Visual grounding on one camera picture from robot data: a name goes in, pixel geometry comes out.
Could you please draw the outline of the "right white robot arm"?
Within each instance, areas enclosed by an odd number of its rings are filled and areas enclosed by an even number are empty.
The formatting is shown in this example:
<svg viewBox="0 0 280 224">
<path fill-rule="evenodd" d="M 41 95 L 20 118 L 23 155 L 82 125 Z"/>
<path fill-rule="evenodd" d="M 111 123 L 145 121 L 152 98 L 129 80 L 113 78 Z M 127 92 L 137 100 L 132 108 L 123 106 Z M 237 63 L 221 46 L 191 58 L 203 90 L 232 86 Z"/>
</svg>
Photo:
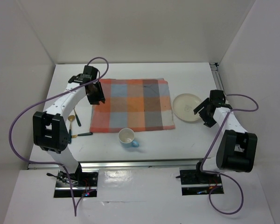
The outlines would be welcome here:
<svg viewBox="0 0 280 224">
<path fill-rule="evenodd" d="M 234 115 L 235 111 L 226 103 L 226 96 L 221 90 L 211 90 L 210 96 L 193 110 L 208 128 L 219 125 L 219 131 L 206 157 L 220 138 L 216 155 L 217 168 L 249 173 L 254 165 L 258 137 L 241 126 Z"/>
</svg>

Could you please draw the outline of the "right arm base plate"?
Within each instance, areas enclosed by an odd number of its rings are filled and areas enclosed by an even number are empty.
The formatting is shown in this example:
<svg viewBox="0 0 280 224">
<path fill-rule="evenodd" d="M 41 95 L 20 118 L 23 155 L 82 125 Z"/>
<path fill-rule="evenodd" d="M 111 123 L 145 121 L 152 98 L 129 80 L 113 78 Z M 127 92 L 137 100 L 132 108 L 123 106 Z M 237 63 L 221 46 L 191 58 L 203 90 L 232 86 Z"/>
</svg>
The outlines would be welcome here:
<svg viewBox="0 0 280 224">
<path fill-rule="evenodd" d="M 180 173 L 175 177 L 181 182 L 183 196 L 223 194 L 224 189 L 222 179 L 219 175 L 204 174 L 199 170 L 180 169 Z"/>
</svg>

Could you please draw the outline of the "light blue mug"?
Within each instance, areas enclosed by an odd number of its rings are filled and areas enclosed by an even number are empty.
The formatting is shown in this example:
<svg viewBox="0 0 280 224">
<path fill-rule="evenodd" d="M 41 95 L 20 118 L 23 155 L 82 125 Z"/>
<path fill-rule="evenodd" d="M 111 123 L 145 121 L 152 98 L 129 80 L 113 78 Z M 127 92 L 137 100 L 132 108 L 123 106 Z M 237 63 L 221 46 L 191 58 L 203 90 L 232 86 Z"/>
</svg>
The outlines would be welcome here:
<svg viewBox="0 0 280 224">
<path fill-rule="evenodd" d="M 124 148 L 139 147 L 139 143 L 135 140 L 134 131 L 130 128 L 123 128 L 119 131 L 118 138 L 120 144 Z"/>
</svg>

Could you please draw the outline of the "cream ceramic plate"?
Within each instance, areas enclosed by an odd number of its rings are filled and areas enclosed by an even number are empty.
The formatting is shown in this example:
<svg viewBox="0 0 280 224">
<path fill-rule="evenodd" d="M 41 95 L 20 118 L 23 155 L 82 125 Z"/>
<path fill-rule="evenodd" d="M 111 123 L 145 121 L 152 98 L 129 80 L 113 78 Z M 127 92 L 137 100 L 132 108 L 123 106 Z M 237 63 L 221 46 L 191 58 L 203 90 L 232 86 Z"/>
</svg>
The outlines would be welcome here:
<svg viewBox="0 0 280 224">
<path fill-rule="evenodd" d="M 174 114 L 185 122 L 196 122 L 200 119 L 198 114 L 194 114 L 202 100 L 196 95 L 190 93 L 183 93 L 175 97 L 172 103 Z"/>
</svg>

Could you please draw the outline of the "orange blue checkered cloth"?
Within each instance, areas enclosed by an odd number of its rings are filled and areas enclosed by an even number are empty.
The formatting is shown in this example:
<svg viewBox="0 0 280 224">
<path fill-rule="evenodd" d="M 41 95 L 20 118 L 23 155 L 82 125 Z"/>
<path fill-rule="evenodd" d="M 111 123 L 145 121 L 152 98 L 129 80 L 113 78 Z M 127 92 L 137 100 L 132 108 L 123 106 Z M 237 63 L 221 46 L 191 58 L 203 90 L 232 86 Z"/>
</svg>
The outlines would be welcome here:
<svg viewBox="0 0 280 224">
<path fill-rule="evenodd" d="M 175 129 L 168 82 L 158 79 L 101 79 L 105 102 L 94 105 L 90 132 Z"/>
</svg>

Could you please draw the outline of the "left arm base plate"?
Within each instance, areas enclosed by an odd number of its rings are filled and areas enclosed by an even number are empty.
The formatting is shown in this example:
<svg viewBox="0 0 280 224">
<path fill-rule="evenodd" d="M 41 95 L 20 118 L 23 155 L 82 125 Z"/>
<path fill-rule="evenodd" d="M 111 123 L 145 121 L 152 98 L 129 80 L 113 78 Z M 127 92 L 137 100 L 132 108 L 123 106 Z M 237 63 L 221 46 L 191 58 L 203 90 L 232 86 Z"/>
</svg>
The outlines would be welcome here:
<svg viewBox="0 0 280 224">
<path fill-rule="evenodd" d="M 64 172 L 59 171 L 57 175 L 51 175 L 56 178 L 54 198 L 70 198 L 70 182 Z M 98 170 L 82 173 L 80 180 L 72 180 L 73 195 L 79 197 L 97 197 Z"/>
</svg>

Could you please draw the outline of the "gold fork green handle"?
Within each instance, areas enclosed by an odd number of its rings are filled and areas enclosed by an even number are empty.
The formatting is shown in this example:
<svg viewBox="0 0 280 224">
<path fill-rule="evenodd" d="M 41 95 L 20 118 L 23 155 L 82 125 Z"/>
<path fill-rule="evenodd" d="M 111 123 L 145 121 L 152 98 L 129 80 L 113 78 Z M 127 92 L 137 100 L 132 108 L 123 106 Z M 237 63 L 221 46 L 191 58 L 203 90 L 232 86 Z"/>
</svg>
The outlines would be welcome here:
<svg viewBox="0 0 280 224">
<path fill-rule="evenodd" d="M 80 122 L 80 119 L 79 119 L 79 117 L 78 117 L 78 114 L 77 114 L 77 112 L 76 112 L 76 109 L 74 108 L 74 114 L 75 114 L 75 118 L 76 118 L 76 120 L 77 120 L 77 124 L 78 124 L 78 126 L 79 127 L 81 127 L 82 126 L 82 124 L 81 124 L 81 122 Z"/>
</svg>

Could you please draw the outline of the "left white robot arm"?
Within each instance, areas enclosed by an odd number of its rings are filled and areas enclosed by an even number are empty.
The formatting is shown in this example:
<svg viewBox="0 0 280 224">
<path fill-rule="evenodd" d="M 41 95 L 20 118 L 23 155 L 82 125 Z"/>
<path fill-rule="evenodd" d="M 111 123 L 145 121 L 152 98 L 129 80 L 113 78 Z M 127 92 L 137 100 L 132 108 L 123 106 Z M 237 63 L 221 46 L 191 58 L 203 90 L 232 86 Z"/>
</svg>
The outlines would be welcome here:
<svg viewBox="0 0 280 224">
<path fill-rule="evenodd" d="M 90 105 L 105 103 L 102 86 L 99 81 L 83 86 L 97 79 L 99 71 L 93 66 L 86 65 L 81 74 L 72 76 L 65 89 L 65 95 L 43 112 L 33 115 L 34 144 L 46 151 L 59 164 L 63 172 L 68 172 L 66 181 L 72 186 L 78 186 L 83 180 L 80 163 L 73 157 L 68 148 L 72 131 L 66 127 L 66 120 L 74 107 L 87 97 Z"/>
</svg>

